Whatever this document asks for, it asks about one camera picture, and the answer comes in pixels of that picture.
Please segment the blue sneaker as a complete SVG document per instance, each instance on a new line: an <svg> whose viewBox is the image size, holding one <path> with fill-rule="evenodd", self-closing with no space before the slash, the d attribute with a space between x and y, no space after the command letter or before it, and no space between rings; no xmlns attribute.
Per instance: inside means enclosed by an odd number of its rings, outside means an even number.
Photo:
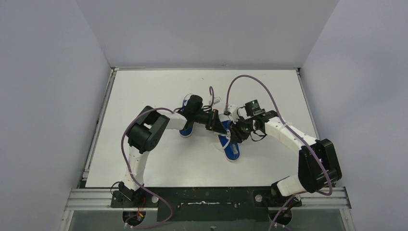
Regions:
<svg viewBox="0 0 408 231"><path fill-rule="evenodd" d="M240 150L238 144L236 142L233 142L231 139L231 132L228 127L231 120L227 115L224 114L221 114L219 118L222 126L226 130L226 134L218 135L218 139L220 142L220 146L218 147L218 149L224 152L226 159L230 162L237 161L240 157Z"/></svg>
<svg viewBox="0 0 408 231"><path fill-rule="evenodd" d="M202 106L202 98L198 95L191 94L182 103L179 112L187 119L184 128L179 131L181 137L187 138L192 134L194 117Z"/></svg>

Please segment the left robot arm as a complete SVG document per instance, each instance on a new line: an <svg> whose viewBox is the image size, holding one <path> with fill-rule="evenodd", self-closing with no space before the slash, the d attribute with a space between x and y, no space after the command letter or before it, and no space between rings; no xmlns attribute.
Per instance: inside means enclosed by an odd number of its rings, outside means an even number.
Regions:
<svg viewBox="0 0 408 231"><path fill-rule="evenodd" d="M127 138L129 144L129 156L125 157L127 173L118 185L119 192L128 204L137 205L141 202L143 194L140 187L143 185L147 157L157 146L165 130L176 129L182 137L187 138L197 123L204 125L208 131L230 136L230 131L222 124L218 110L213 105L214 103L203 105L202 98L192 94L173 112L146 106L131 122L121 140Z"/></svg>

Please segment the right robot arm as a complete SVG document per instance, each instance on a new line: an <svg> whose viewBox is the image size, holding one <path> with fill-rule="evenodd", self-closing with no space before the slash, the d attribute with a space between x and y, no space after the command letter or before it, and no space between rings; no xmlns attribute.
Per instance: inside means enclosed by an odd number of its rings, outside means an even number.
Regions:
<svg viewBox="0 0 408 231"><path fill-rule="evenodd" d="M231 116L228 124L231 140L241 143L257 131L263 137L273 137L298 156L298 171L271 185L270 198L276 205L283 205L290 196L301 193L323 193L322 188L332 190L335 182L342 178L342 171L334 144L329 139L319 140L309 136L281 120L274 110L266 111L257 100L246 103L242 108L229 105L225 111Z"/></svg>

